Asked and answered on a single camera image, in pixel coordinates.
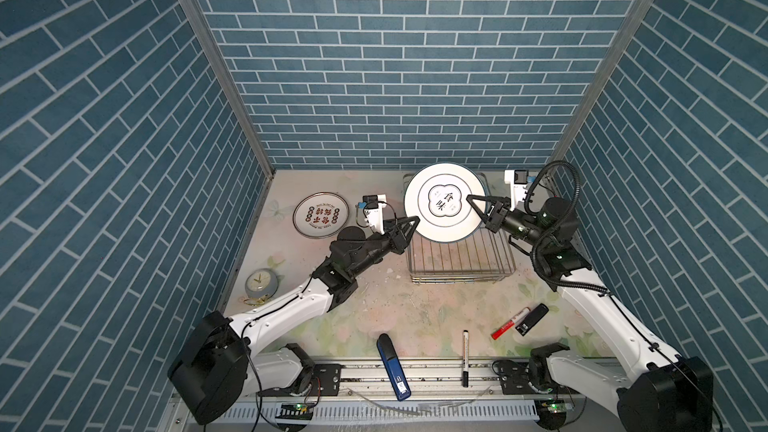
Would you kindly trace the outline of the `white plate green flower emblem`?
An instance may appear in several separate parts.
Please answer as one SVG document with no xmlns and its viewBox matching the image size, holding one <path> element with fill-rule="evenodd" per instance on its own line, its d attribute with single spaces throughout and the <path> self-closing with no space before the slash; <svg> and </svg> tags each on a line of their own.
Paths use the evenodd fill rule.
<svg viewBox="0 0 768 432">
<path fill-rule="evenodd" d="M 417 232 L 425 239 L 454 243 L 481 225 L 468 196 L 485 196 L 487 192 L 485 182 L 475 172 L 462 165 L 439 163 L 410 178 L 405 188 L 405 212 L 419 217 Z"/>
</svg>

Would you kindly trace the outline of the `white plate red chinese characters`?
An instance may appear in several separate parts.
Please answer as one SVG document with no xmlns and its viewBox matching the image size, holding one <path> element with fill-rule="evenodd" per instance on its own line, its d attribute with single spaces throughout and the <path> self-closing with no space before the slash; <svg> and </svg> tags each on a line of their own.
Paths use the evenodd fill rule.
<svg viewBox="0 0 768 432">
<path fill-rule="evenodd" d="M 307 238 L 320 239 L 336 235 L 348 222 L 350 207 L 336 193 L 319 192 L 303 199 L 293 212 L 296 231 Z"/>
</svg>

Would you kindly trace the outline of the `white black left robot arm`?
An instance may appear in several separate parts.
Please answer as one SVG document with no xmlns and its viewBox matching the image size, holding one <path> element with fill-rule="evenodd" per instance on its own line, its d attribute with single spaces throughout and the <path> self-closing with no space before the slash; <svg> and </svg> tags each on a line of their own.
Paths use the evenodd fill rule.
<svg viewBox="0 0 768 432">
<path fill-rule="evenodd" d="M 387 254 L 407 250 L 419 223 L 417 216 L 388 219 L 381 232 L 371 235 L 345 227 L 331 242 L 329 255 L 295 289 L 234 316 L 206 315 L 168 369 L 195 421 L 201 426 L 213 422 L 243 395 L 299 385 L 314 365 L 303 349 L 288 344 L 267 354 L 265 348 L 343 304 L 357 290 L 359 275 Z"/>
</svg>

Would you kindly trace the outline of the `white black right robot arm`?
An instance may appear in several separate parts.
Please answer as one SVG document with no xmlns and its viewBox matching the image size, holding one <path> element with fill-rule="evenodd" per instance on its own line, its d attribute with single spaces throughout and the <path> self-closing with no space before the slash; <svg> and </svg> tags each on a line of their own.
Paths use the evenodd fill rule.
<svg viewBox="0 0 768 432">
<path fill-rule="evenodd" d="M 573 246 L 579 227 L 572 201 L 551 197 L 537 212 L 507 197 L 470 195 L 485 227 L 530 244 L 536 274 L 565 299 L 609 346 L 622 370 L 612 372 L 561 343 L 531 352 L 533 388 L 574 389 L 619 418 L 627 431 L 709 431 L 722 423 L 713 404 L 714 376 L 698 357 L 685 358 L 634 316 L 608 290 Z"/>
</svg>

